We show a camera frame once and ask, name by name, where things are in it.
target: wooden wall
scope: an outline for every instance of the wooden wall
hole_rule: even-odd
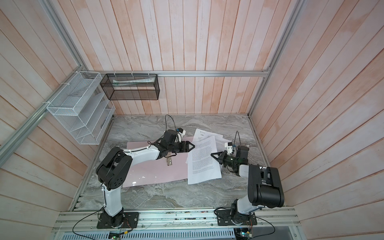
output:
[[[3,144],[78,65],[35,0],[0,1],[0,43]],[[46,238],[93,155],[48,115],[0,169],[1,238]]]
[[[308,239],[384,238],[383,12],[308,1],[252,116]]]
[[[91,70],[263,70],[297,0],[52,0]],[[117,114],[247,113],[258,77],[159,78]]]

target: pink mat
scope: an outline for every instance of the pink mat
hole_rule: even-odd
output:
[[[193,137],[185,137],[183,141],[192,141]],[[128,142],[127,149],[145,147],[148,143]],[[122,187],[139,186],[154,183],[172,182],[188,178],[187,153],[178,153],[172,157],[172,165],[167,166],[166,158],[145,161],[131,166]]]

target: black wire basket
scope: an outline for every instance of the black wire basket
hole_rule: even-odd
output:
[[[158,100],[156,74],[107,73],[100,83],[109,100]]]

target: white mesh organizer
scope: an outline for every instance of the white mesh organizer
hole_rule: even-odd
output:
[[[100,81],[100,73],[78,72],[47,107],[80,144],[99,144],[115,111],[104,93],[94,94]]]

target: marble tabletop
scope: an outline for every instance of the marble tabletop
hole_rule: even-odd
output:
[[[235,138],[239,131],[242,145],[249,147],[250,164],[264,165],[246,115],[176,115],[176,127],[183,128],[186,136],[193,136],[196,128],[222,134],[225,139]],[[172,120],[167,117],[167,125]],[[127,142],[147,141],[160,137],[165,130],[164,116],[118,116],[114,119],[107,141],[98,159],[101,162],[113,147],[126,148]],[[247,194],[248,179],[222,169],[222,178],[188,185],[187,180],[122,188],[124,209],[163,209],[230,206],[235,199]],[[80,195],[75,210],[97,210],[104,203],[100,182],[95,172],[86,190]]]

